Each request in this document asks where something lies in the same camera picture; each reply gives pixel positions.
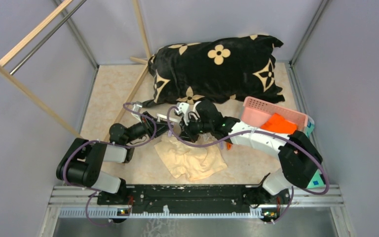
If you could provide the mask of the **white clip hanger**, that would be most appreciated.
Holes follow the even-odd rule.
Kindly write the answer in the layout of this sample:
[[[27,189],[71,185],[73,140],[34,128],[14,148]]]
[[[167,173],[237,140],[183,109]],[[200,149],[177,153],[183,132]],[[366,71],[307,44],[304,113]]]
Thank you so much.
[[[169,122],[172,127],[186,125],[185,121],[182,119],[177,119],[177,118],[172,118],[172,117],[167,118],[167,115],[163,115],[159,113],[156,114],[155,121],[157,124],[161,124],[161,125],[167,125]]]

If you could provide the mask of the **cream boxer underwear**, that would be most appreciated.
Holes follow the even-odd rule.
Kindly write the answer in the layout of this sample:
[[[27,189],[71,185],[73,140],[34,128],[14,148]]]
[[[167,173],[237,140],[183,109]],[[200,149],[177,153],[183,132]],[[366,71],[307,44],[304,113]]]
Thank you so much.
[[[188,181],[197,181],[227,169],[220,149],[216,146],[192,147],[173,136],[162,136],[154,148],[174,178],[185,176]]]

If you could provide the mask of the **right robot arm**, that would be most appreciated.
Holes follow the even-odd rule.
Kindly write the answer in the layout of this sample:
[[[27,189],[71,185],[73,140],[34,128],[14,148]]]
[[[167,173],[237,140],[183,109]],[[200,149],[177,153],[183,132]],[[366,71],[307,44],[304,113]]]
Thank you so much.
[[[302,131],[278,133],[255,127],[238,118],[223,116],[209,100],[199,101],[193,107],[179,102],[174,112],[181,117],[177,138],[186,145],[194,146],[200,135],[210,134],[216,139],[214,144],[246,146],[279,160],[281,167],[260,184],[258,197],[263,203],[272,203],[280,191],[289,187],[308,191],[327,180],[320,153]]]

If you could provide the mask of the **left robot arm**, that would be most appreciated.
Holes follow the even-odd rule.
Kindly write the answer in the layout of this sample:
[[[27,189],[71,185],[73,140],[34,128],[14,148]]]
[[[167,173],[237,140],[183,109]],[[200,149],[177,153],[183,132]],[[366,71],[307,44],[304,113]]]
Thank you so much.
[[[130,127],[113,124],[108,142],[76,138],[58,164],[56,177],[68,185],[109,193],[116,204],[125,203],[128,198],[125,180],[102,171],[103,163],[130,162],[137,147],[135,140],[147,137],[150,141],[168,129],[167,124],[147,112],[138,117],[140,122]]]

